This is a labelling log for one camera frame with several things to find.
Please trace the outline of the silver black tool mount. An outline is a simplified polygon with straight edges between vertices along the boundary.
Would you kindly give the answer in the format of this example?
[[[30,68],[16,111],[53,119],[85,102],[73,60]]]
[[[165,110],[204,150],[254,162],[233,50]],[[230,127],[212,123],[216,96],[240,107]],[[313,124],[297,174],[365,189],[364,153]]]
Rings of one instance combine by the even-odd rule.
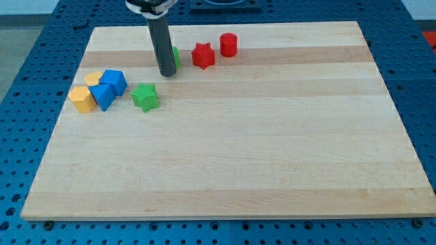
[[[127,8],[145,18],[160,18],[168,13],[178,0],[125,0]]]

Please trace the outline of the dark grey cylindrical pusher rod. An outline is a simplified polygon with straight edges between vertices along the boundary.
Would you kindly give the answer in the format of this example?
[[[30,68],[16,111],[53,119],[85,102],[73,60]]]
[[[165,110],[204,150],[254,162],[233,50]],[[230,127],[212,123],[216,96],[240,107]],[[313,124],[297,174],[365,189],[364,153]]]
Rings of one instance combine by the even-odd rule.
[[[176,73],[172,42],[166,15],[148,19],[147,25],[155,51],[159,72],[164,77],[171,77]]]

